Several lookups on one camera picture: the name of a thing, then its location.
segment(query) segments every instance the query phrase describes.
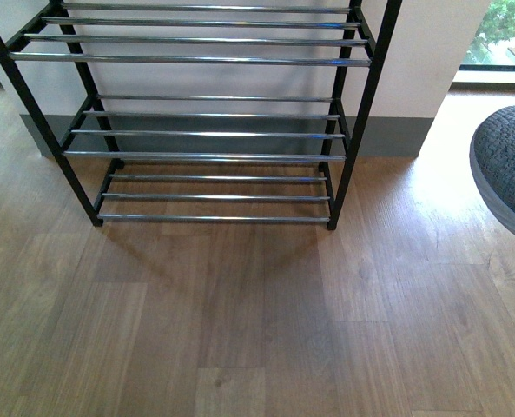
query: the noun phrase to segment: laminate floor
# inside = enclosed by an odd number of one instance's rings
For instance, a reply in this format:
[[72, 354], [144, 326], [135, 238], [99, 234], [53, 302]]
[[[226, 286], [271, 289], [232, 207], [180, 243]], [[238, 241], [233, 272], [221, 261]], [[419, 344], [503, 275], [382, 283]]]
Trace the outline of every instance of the laminate floor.
[[513, 103], [359, 158], [335, 232], [93, 228], [0, 90], [0, 416], [515, 417], [515, 236], [467, 160]]

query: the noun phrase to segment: glass window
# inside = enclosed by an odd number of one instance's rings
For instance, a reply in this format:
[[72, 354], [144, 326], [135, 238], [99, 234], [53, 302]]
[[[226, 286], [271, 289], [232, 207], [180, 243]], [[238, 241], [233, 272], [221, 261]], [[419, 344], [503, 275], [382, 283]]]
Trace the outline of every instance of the glass window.
[[493, 0], [461, 70], [515, 70], [515, 0]]

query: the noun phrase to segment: green plant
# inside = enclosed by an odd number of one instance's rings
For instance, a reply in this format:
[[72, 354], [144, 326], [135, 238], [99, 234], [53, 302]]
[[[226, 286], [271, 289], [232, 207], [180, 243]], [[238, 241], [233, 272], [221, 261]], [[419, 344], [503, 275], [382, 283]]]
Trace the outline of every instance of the green plant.
[[515, 37], [515, 0], [493, 0], [467, 51], [469, 60], [479, 62], [491, 44]]

